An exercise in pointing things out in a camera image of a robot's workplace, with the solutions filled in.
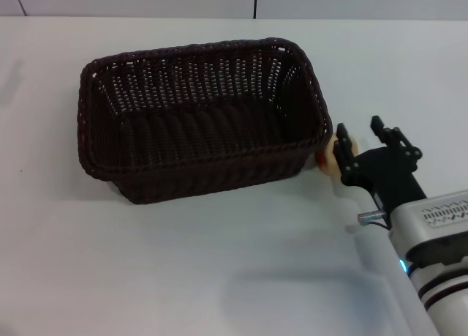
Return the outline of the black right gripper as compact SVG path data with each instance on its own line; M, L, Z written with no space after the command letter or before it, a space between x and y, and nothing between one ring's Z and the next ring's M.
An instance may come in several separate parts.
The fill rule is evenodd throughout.
M425 199L426 194L413 176L422 151L398 127L386 127L379 116L371 118L370 128L386 146L355 156L347 128L343 123L337 125L333 155L341 182L366 190L377 208L387 213L402 204Z

